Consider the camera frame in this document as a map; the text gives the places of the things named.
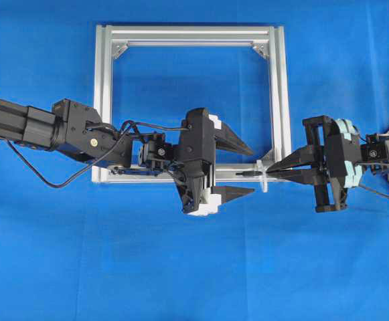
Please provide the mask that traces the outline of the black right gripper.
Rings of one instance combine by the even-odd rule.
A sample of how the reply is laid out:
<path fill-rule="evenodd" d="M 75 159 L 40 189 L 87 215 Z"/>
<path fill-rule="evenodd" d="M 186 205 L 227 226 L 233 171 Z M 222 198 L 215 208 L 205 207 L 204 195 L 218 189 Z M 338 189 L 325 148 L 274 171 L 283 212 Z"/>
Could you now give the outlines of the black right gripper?
<path fill-rule="evenodd" d="M 269 175 L 315 189 L 318 213 L 347 208 L 350 188 L 363 175 L 360 133 L 351 120 L 316 116 L 303 120 L 307 144 L 269 167 Z M 291 169 L 312 165 L 317 169 Z"/>

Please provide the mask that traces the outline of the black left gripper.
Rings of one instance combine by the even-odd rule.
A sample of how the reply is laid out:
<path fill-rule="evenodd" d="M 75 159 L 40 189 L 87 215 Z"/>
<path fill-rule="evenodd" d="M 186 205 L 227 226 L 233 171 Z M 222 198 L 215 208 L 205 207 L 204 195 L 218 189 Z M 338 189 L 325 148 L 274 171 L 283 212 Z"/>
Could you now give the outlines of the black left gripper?
<path fill-rule="evenodd" d="M 221 122 L 215 138 L 215 123 L 205 108 L 190 110 L 182 124 L 186 129 L 175 145 L 173 179 L 185 214 L 215 214 L 221 204 L 255 192 L 252 188 L 215 186 L 216 148 L 247 156 L 254 154 L 227 124 Z"/>

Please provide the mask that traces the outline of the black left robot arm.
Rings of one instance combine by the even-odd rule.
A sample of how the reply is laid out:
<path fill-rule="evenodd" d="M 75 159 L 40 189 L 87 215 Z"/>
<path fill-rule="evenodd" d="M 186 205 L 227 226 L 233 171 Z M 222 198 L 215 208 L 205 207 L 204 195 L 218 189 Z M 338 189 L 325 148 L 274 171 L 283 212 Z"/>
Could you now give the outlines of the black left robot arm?
<path fill-rule="evenodd" d="M 190 110 L 176 128 L 177 144 L 166 141 L 167 128 L 125 121 L 120 128 L 105 123 L 99 113 L 68 99 L 51 111 L 0 99 L 0 139 L 16 150 L 58 151 L 82 163 L 116 175 L 168 174 L 175 183 L 185 214 L 206 216 L 220 205 L 250 194 L 242 187 L 216 184 L 216 153 L 226 150 L 250 155 L 252 150 L 217 116 L 205 108 Z"/>

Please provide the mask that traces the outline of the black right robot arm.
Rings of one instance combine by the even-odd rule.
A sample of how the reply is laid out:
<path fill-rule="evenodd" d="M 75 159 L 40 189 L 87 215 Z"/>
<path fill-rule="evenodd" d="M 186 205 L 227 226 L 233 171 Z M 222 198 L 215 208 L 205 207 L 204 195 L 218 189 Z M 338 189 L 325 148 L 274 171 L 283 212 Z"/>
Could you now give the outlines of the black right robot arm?
<path fill-rule="evenodd" d="M 303 120 L 307 144 L 266 171 L 276 179 L 311 185 L 319 213 L 346 209 L 350 189 L 366 171 L 389 182 L 389 131 L 362 136 L 352 121 L 316 116 Z"/>

